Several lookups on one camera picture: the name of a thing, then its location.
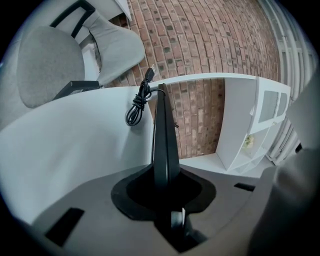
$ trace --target desk surface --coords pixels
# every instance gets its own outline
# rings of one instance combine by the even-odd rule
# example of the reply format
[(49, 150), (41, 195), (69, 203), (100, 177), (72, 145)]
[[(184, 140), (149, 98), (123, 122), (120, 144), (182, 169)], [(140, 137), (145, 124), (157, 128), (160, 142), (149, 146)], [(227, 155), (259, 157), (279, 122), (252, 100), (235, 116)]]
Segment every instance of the desk surface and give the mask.
[(44, 104), (0, 132), (0, 185), (10, 210), (35, 217), (80, 184), (151, 162), (148, 105), (129, 127), (137, 87), (93, 90)]

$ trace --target chair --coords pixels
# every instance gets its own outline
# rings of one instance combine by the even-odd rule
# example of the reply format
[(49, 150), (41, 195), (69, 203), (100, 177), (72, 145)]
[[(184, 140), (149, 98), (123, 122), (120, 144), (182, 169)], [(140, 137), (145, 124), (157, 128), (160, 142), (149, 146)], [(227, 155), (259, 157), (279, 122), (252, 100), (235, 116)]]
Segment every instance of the chair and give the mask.
[[(83, 9), (84, 13), (71, 35), (56, 28), (79, 8)], [(28, 109), (65, 97), (74, 91), (101, 88), (145, 57), (144, 45), (137, 34), (111, 24), (85, 0), (78, 0), (70, 5), (50, 26), (43, 26), (48, 21), (43, 22), (41, 19), (44, 15), (43, 13), (41, 15), (42, 17), (32, 24), (36, 26), (25, 29), (26, 32), (21, 37), (18, 49), (16, 67), (13, 65), (11, 70), (13, 74), (16, 72), (15, 84), (18, 95), (26, 107), (21, 111), (27, 112)], [(81, 48), (75, 40), (82, 26), (86, 27), (94, 37), (100, 54), (101, 71), (97, 81), (84, 81), (84, 59)], [(6, 86), (5, 79), (8, 79), (8, 76), (2, 74), (1, 87)], [(6, 101), (2, 98), (0, 105), (7, 105)], [(3, 123), (2, 119), (8, 120), (1, 116), (0, 129), (8, 125), (8, 122)]]

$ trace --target cabinet door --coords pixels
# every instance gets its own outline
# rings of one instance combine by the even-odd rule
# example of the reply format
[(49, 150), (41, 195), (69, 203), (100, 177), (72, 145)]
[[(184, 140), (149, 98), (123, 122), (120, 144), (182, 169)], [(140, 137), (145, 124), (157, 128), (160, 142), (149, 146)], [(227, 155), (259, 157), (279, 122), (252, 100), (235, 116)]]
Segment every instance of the cabinet door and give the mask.
[(257, 77), (255, 105), (248, 134), (254, 134), (285, 119), (289, 104), (290, 87)]

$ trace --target white bookshelf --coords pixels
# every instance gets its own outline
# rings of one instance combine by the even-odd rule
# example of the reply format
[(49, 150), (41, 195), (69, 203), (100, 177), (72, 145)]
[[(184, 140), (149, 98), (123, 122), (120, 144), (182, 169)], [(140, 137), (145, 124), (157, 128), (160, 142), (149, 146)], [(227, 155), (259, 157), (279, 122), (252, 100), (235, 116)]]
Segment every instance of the white bookshelf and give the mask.
[[(182, 159), (180, 163), (241, 175), (257, 166), (270, 149), (286, 116), (290, 87), (255, 76), (224, 79), (224, 113), (216, 153)], [(254, 138), (253, 145), (244, 148), (249, 135)]]

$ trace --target black slot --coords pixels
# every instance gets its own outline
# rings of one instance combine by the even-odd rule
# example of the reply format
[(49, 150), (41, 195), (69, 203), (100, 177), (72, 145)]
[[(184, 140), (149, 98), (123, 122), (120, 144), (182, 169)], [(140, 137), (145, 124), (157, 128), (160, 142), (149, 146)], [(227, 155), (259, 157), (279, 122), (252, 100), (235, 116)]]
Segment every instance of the black slot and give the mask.
[(249, 185), (249, 184), (245, 184), (245, 183), (241, 183), (241, 182), (235, 184), (234, 187), (241, 189), (241, 190), (250, 191), (250, 192), (254, 191), (256, 188), (256, 186), (254, 186), (254, 185)]
[(62, 247), (84, 213), (84, 210), (70, 208), (45, 234), (46, 238)]

